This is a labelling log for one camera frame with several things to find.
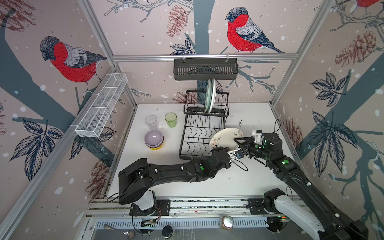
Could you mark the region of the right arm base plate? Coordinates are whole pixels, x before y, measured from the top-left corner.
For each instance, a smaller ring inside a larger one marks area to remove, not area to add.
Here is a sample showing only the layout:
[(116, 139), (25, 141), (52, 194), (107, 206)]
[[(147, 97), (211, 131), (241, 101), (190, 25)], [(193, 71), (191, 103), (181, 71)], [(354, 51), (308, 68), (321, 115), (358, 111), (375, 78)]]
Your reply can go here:
[(246, 208), (251, 215), (274, 215), (278, 212), (273, 205), (265, 204), (264, 199), (248, 199)]

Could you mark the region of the clear glass tumbler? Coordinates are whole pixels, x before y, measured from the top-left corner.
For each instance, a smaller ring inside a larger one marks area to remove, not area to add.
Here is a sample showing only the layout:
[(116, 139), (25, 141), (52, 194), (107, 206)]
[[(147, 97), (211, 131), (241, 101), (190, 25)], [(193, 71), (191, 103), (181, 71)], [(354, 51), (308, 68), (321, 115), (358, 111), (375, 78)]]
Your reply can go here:
[(145, 118), (145, 123), (150, 130), (158, 129), (158, 118), (155, 115), (150, 115)]

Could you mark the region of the green glass tumbler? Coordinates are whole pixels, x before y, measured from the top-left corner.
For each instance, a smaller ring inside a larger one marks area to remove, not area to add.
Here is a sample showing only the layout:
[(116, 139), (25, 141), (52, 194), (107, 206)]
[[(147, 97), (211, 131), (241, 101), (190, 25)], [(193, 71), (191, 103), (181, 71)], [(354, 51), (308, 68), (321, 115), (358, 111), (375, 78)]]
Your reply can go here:
[(165, 115), (165, 121), (170, 128), (175, 128), (177, 126), (177, 115), (175, 113), (167, 113)]

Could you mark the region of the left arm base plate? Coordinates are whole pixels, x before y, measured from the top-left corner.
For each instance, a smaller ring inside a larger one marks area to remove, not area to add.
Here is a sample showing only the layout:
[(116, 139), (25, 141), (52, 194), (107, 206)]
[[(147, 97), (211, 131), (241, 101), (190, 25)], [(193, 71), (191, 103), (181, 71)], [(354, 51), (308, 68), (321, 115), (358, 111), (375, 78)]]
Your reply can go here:
[(151, 208), (142, 210), (135, 203), (131, 204), (129, 216), (130, 217), (145, 217), (145, 216), (169, 216), (171, 201), (170, 200), (156, 200)]

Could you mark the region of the lilac ceramic bowl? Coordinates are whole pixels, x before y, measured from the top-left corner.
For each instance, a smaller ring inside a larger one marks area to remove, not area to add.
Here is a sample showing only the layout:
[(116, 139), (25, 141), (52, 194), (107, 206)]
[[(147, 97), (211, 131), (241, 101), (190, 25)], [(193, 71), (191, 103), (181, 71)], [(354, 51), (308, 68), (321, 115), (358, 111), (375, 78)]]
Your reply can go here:
[(144, 138), (146, 146), (158, 147), (164, 142), (163, 134), (158, 130), (150, 130), (146, 133)]

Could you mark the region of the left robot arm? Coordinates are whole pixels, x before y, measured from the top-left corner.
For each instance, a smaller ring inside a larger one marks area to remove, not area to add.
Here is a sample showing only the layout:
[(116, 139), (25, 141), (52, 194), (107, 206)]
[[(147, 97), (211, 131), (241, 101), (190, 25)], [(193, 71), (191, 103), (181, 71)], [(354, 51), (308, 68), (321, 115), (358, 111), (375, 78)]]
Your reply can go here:
[(149, 164), (146, 158), (141, 158), (119, 172), (119, 204), (135, 204), (141, 211), (153, 210), (157, 199), (151, 187), (173, 182), (203, 182), (230, 167), (230, 155), (223, 148), (214, 148), (211, 156), (177, 165)]

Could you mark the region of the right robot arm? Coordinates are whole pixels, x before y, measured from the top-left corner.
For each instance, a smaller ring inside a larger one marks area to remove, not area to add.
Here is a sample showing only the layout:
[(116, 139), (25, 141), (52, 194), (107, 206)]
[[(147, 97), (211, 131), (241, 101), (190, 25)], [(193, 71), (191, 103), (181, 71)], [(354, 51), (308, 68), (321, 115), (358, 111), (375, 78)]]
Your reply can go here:
[(265, 133), (261, 143), (254, 137), (235, 138), (235, 143), (249, 158), (265, 160), (275, 176), (289, 186), (310, 209), (304, 210), (280, 189), (265, 193), (266, 212), (287, 216), (314, 240), (366, 240), (368, 228), (353, 221), (331, 203), (305, 176), (299, 165), (284, 155), (283, 142), (276, 133)]

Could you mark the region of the yellow ceramic bowl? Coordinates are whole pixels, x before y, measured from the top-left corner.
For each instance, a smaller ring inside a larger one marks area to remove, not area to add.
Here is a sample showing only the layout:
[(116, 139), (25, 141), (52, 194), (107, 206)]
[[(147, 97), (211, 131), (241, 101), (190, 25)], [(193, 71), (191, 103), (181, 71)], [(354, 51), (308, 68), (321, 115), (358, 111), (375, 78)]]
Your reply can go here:
[(162, 146), (163, 146), (163, 145), (160, 145), (160, 146), (158, 146), (158, 147), (156, 147), (156, 148), (150, 146), (150, 147), (148, 147), (148, 148), (151, 149), (151, 150), (159, 150)]

